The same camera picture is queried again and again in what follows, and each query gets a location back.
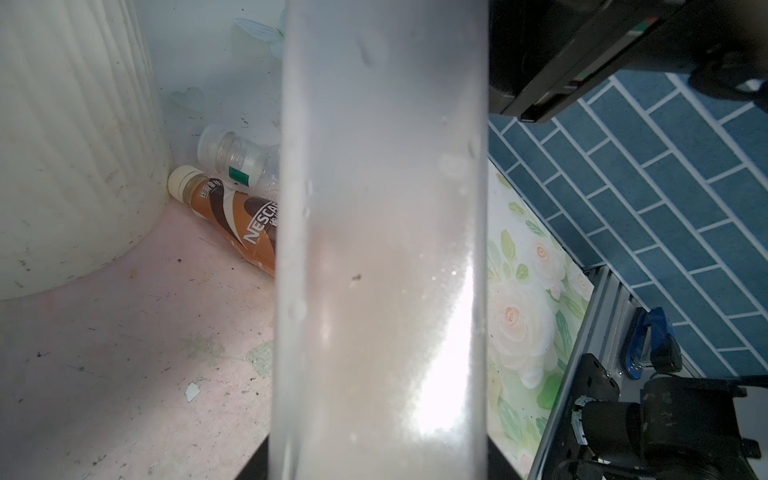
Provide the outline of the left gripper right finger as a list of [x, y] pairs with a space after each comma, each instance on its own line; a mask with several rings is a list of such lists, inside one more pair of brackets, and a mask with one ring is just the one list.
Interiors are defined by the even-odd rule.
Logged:
[[487, 467], [488, 480], [521, 480], [520, 475], [492, 440], [487, 441]]

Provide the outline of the frosted clear square bottle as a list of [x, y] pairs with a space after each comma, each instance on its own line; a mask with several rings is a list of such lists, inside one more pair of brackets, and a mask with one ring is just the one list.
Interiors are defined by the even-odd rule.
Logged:
[[272, 479], [482, 479], [484, 1], [290, 1]]

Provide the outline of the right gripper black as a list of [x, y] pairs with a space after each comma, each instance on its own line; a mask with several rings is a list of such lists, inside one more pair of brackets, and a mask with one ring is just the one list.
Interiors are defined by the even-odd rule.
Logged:
[[550, 120], [621, 69], [767, 107], [764, 1], [492, 1], [489, 111]]

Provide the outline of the brown coffee bottle upright-lying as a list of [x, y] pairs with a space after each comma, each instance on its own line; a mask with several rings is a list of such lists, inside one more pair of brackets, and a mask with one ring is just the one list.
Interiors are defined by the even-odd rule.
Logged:
[[276, 273], [275, 201], [234, 190], [190, 165], [171, 172], [167, 189], [174, 199], [213, 225], [247, 262], [270, 275]]

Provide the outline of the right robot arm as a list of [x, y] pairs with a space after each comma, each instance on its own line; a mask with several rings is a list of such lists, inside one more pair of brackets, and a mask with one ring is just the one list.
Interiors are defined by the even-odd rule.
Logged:
[[767, 5], [493, 1], [493, 479], [767, 475]]

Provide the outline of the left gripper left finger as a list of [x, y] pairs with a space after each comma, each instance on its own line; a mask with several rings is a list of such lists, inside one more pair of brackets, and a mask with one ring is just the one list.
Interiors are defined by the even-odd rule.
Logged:
[[236, 480], [267, 480], [269, 463], [269, 437], [266, 437], [250, 457]]

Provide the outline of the clear bottle green white label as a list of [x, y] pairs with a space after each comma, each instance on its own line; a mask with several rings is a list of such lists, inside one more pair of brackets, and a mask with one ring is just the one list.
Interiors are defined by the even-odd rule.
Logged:
[[208, 125], [198, 141], [197, 159], [253, 196], [273, 201], [279, 197], [279, 145], [259, 145], [234, 131]]

